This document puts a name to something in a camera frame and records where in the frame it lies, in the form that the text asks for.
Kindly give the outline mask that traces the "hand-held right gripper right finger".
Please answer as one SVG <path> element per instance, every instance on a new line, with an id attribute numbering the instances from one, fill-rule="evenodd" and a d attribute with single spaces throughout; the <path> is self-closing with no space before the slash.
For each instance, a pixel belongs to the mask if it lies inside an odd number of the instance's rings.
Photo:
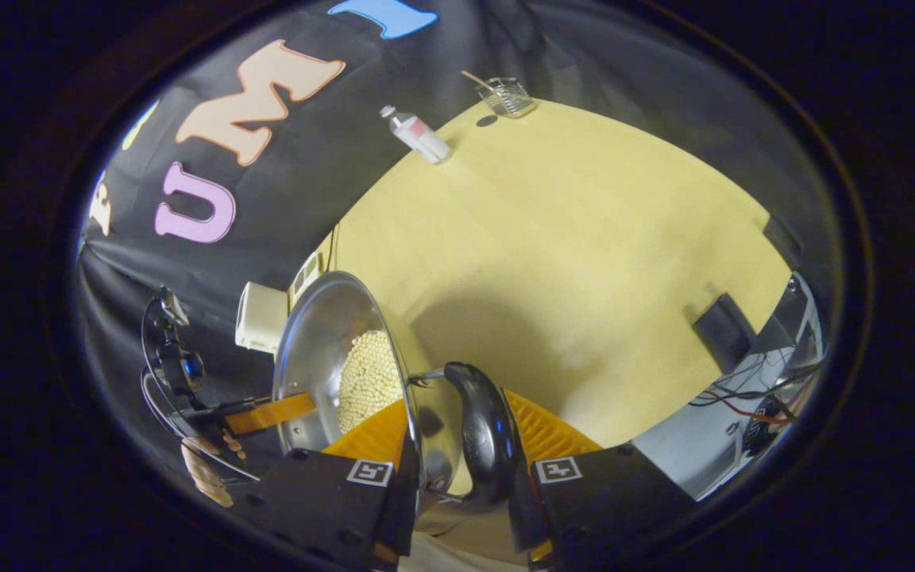
<path id="1" fill-rule="evenodd" d="M 508 507 L 531 569 L 627 569 L 650 560 L 697 502 L 632 442 L 603 448 L 505 394 L 518 430 Z"/>

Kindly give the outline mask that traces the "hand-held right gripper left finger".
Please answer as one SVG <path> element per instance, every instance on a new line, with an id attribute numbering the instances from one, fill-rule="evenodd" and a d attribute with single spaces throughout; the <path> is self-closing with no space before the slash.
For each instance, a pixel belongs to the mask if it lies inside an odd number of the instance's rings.
<path id="1" fill-rule="evenodd" d="M 403 400 L 326 451 L 295 448 L 244 485 L 233 514 L 340 569 L 393 569 L 411 550 L 418 460 Z"/>

